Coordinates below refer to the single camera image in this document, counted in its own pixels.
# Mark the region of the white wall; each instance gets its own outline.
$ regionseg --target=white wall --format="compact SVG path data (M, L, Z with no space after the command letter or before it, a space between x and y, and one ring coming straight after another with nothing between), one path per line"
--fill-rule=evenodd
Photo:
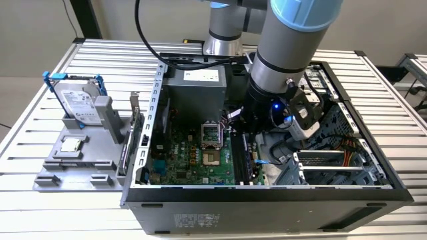
M41 77L56 67L73 39L61 0L0 0L0 77Z
M107 16L100 25L110 38L139 41L134 0L92 0L96 13ZM375 64L394 65L404 53L427 54L427 0L344 0L340 16L331 26L320 48L363 50ZM210 27L210 3L196 0L142 1L140 22L148 40L182 42L204 40ZM259 36L243 35L256 45Z
M80 27L67 0L71 19ZM92 0L105 39L139 41L135 0ZM320 48L363 50L374 63L394 65L404 53L427 54L427 0L346 0ZM210 3L143 0L142 26L148 40L178 42L208 36ZM39 77L53 70L75 33L61 0L0 0L0 77ZM259 36L243 35L256 45Z

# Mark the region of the hard drive label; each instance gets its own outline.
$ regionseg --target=hard drive label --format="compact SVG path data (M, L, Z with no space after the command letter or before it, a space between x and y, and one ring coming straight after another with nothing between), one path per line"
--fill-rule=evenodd
M63 90L61 95L75 119L85 125L101 124L100 115L96 111L92 97L87 92Z

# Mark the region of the green circuit board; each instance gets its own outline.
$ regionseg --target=green circuit board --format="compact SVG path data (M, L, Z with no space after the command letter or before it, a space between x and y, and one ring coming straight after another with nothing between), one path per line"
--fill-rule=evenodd
M200 133L192 135L186 130L172 132L171 151L166 158L166 174L163 176L158 173L151 174L151 184L236 185L230 132L224 131L223 147L219 151L203 150L200 138ZM264 185L263 174L252 182L255 185Z

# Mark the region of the gray floor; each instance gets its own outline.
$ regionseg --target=gray floor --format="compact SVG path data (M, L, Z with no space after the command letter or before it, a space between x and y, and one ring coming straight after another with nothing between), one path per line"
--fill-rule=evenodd
M0 123L13 126L40 87L43 78L0 77ZM0 126L0 142L9 129Z

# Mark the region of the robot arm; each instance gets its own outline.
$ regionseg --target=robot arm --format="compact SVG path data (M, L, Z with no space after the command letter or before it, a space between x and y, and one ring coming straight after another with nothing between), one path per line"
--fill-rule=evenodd
M232 4L235 1L220 1ZM291 107L291 114L302 131L308 130L319 121L322 108L312 107L299 82L310 65L328 27L336 20L343 0L268 0L243 1L267 4L262 36L254 65L250 73L250 88L240 116L251 124L250 132L256 134L268 121L274 103L280 100ZM239 16L246 13L244 24L251 23L251 14L246 8L212 3L210 39L204 44L204 53L211 55L239 56L243 46Z

